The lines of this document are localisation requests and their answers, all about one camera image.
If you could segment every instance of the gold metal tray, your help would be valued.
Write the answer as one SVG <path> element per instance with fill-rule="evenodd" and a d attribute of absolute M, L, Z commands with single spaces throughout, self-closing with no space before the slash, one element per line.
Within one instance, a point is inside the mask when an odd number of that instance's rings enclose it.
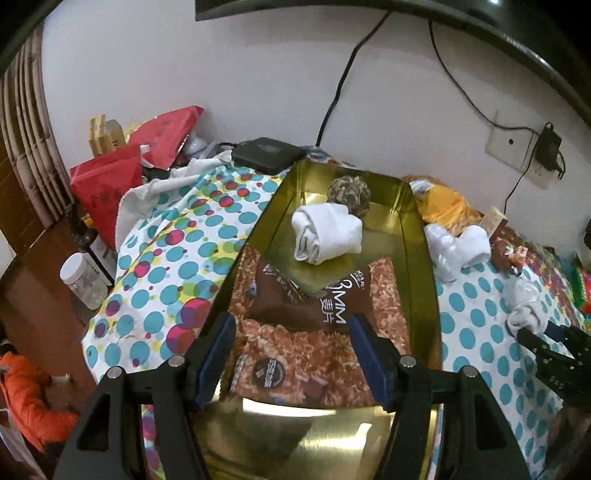
<path fill-rule="evenodd" d="M 363 219 L 362 252 L 316 266 L 297 262 L 291 215 L 300 205 L 325 202 L 329 183 L 342 175 L 360 175 L 372 193 Z M 310 293 L 389 256 L 413 355 L 430 368 L 440 368 L 433 270 L 408 184 L 375 173 L 300 162 L 269 202 L 249 242 Z M 210 318 L 228 306 L 236 265 L 217 295 Z M 235 397 L 214 400 L 196 416 L 194 427 L 214 478 L 365 480 L 373 478 L 378 467 L 393 418 L 381 407 L 314 410 Z M 436 420 L 434 408 L 421 478 L 427 475 Z"/>

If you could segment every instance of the wall outlet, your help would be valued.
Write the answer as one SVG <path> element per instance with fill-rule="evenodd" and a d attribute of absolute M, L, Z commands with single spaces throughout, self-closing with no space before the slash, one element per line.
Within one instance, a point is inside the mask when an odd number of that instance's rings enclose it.
<path fill-rule="evenodd" d="M 525 174 L 525 178 L 533 183 L 536 187 L 545 190 L 550 187 L 554 179 L 558 178 L 558 173 L 555 171 L 546 170 L 535 158 L 533 158 L 531 160 L 530 169 Z"/>
<path fill-rule="evenodd" d="M 494 120 L 501 125 L 511 125 L 513 122 L 505 116 L 508 115 L 501 115 L 497 110 Z M 528 150 L 534 143 L 532 136 L 533 133 L 528 130 L 493 128 L 485 152 L 523 173 L 530 159 Z"/>

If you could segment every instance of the wooden door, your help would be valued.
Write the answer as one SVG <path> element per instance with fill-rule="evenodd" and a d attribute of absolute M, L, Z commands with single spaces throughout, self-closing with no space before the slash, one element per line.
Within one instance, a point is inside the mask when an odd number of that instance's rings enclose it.
<path fill-rule="evenodd" d="M 1 135 L 0 230 L 18 257 L 43 233 L 43 225 L 12 170 Z"/>

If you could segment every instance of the red bag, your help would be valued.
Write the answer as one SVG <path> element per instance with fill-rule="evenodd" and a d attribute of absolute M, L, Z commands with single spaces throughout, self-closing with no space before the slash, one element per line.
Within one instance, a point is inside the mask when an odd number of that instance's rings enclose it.
<path fill-rule="evenodd" d="M 142 185 L 140 159 L 139 145 L 130 144 L 70 169 L 74 194 L 112 250 L 121 197 Z"/>
<path fill-rule="evenodd" d="M 200 106 L 163 113 L 133 132 L 129 143 L 149 145 L 150 151 L 144 158 L 154 167 L 168 170 L 202 113 Z"/>

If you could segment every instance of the orange jacket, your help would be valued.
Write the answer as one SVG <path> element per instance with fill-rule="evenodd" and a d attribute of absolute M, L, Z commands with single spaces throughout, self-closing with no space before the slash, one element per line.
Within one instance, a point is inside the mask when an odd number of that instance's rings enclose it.
<path fill-rule="evenodd" d="M 0 365 L 10 369 L 2 372 L 0 388 L 22 435 L 40 452 L 46 443 L 65 442 L 78 415 L 49 409 L 45 389 L 51 385 L 51 375 L 12 352 L 2 355 Z"/>

